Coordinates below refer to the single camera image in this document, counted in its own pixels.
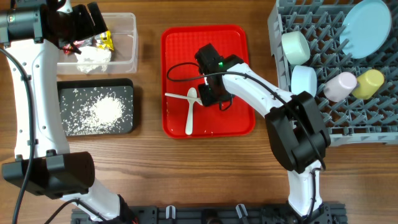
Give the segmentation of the mint green bowl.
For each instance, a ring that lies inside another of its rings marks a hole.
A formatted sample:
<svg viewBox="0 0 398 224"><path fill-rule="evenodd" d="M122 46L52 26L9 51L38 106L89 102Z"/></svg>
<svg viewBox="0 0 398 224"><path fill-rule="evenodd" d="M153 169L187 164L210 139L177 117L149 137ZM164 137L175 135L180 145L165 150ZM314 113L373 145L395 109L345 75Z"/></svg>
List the mint green bowl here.
<svg viewBox="0 0 398 224"><path fill-rule="evenodd" d="M281 42L285 56L290 64L302 65L309 60L310 47L305 36L300 31L283 34Z"/></svg>

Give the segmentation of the white plastic spoon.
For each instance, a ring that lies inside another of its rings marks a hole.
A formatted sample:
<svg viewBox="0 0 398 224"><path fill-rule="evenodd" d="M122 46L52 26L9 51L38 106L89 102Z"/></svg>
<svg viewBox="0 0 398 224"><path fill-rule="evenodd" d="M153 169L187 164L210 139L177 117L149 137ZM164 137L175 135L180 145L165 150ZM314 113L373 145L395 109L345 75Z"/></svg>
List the white plastic spoon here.
<svg viewBox="0 0 398 224"><path fill-rule="evenodd" d="M188 114L187 114L187 122L185 126L185 134L191 135L193 132L193 105L196 102L197 91L194 87L191 87L188 90L187 96L190 98L188 100Z"/></svg>

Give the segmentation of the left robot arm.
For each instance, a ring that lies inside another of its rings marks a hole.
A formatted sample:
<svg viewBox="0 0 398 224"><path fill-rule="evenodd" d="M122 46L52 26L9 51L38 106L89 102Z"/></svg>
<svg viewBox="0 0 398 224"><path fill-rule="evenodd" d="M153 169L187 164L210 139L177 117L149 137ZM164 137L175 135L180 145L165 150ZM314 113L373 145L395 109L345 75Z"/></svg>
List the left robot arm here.
<svg viewBox="0 0 398 224"><path fill-rule="evenodd" d="M16 102L17 139L3 178L26 192L74 204L96 223L137 223L122 196L95 177L88 152L70 152L57 90L60 52L107 31L95 2L11 1L1 11L1 52L9 62Z"/></svg>

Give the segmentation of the white napkin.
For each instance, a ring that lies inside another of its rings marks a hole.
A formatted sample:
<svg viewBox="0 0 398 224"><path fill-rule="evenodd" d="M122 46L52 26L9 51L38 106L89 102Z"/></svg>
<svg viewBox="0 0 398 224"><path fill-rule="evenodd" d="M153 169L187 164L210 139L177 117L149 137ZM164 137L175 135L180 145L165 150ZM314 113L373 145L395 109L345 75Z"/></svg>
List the white napkin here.
<svg viewBox="0 0 398 224"><path fill-rule="evenodd" d="M77 69L83 73L92 71L105 72L108 63L111 61L111 51L109 49L100 49L92 46L80 48L81 54L75 54L77 58Z"/></svg>

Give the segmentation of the white plastic fork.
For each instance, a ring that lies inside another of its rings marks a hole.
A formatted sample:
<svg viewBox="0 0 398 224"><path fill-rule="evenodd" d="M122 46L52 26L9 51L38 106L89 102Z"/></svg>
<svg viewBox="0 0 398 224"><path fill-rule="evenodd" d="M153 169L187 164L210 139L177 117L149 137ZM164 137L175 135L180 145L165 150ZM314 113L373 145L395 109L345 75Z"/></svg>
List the white plastic fork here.
<svg viewBox="0 0 398 224"><path fill-rule="evenodd" d="M199 105L203 105L203 103L201 102L201 99L199 98L195 98L195 97L190 97L190 96L183 96L183 95L177 95L177 94L173 94L173 93L165 93L165 96L169 96L172 98L179 98L179 99L184 99L184 100L193 100L195 102L197 102Z"/></svg>

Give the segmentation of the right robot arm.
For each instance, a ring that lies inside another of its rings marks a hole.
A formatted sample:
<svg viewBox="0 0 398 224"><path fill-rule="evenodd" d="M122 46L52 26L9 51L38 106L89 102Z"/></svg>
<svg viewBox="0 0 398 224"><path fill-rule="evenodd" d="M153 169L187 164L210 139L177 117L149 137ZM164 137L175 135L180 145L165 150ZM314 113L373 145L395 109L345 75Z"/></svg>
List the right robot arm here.
<svg viewBox="0 0 398 224"><path fill-rule="evenodd" d="M314 97L281 90L261 78L237 55L221 56L212 44L195 54L205 82L199 86L204 106L245 101L265 119L272 153L287 170L288 205L278 220L331 223L330 206L320 196L320 173L331 143Z"/></svg>

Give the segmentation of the light blue rice bowl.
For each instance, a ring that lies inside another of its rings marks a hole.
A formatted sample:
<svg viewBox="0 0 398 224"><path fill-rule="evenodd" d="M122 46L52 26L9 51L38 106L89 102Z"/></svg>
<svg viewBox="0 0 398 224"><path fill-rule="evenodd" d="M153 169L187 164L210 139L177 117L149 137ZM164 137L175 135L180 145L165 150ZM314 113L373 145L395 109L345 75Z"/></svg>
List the light blue rice bowl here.
<svg viewBox="0 0 398 224"><path fill-rule="evenodd" d="M292 71L291 92L299 95L304 91L315 97L317 93L317 75L312 67L296 65Z"/></svg>

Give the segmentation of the light blue plate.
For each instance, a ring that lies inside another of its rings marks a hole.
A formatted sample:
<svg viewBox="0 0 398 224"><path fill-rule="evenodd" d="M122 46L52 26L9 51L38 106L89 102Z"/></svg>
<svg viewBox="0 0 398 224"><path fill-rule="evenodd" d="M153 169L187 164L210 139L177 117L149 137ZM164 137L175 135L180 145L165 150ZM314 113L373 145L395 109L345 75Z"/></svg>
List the light blue plate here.
<svg viewBox="0 0 398 224"><path fill-rule="evenodd" d="M340 42L348 41L343 53L365 58L386 41L392 25L391 12L382 0L363 0L355 5L343 21Z"/></svg>

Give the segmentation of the yellow plastic cup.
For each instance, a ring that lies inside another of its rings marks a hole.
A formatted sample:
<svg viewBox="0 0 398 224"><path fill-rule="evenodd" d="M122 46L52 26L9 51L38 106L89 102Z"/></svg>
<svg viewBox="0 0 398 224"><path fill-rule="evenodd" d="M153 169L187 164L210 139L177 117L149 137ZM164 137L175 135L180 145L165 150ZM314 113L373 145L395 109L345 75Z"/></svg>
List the yellow plastic cup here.
<svg viewBox="0 0 398 224"><path fill-rule="evenodd" d="M358 86L352 95L358 99L368 100L384 84L384 75L375 69L364 72L357 78Z"/></svg>

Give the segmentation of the white plastic cup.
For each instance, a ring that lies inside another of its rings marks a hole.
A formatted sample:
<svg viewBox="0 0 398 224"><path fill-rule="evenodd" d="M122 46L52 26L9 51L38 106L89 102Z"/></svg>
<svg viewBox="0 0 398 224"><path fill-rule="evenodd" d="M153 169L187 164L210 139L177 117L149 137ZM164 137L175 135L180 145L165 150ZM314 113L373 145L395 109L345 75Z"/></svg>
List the white plastic cup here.
<svg viewBox="0 0 398 224"><path fill-rule="evenodd" d="M339 102L345 99L356 87L358 81L350 72L342 72L325 83L324 95L330 101Z"/></svg>

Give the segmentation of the red snack wrapper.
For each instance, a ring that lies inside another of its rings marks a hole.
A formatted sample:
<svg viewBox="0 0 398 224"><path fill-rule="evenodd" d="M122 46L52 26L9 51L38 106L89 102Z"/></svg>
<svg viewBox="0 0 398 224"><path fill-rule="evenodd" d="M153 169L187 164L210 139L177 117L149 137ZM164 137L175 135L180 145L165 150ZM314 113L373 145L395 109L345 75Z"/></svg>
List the red snack wrapper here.
<svg viewBox="0 0 398 224"><path fill-rule="evenodd" d="M81 54L80 48L91 46L92 44L92 39L78 40L74 41L72 44L67 44L66 46L62 47L61 50L65 55L69 55L71 53Z"/></svg>

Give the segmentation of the yellow snack wrapper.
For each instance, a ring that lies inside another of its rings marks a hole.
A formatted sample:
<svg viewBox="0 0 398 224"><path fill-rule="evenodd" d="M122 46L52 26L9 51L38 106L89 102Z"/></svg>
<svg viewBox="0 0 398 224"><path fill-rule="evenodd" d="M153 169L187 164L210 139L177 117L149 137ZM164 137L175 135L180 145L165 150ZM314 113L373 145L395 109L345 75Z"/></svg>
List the yellow snack wrapper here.
<svg viewBox="0 0 398 224"><path fill-rule="evenodd" d="M114 50L113 40L109 30L94 36L95 46L99 49Z"/></svg>

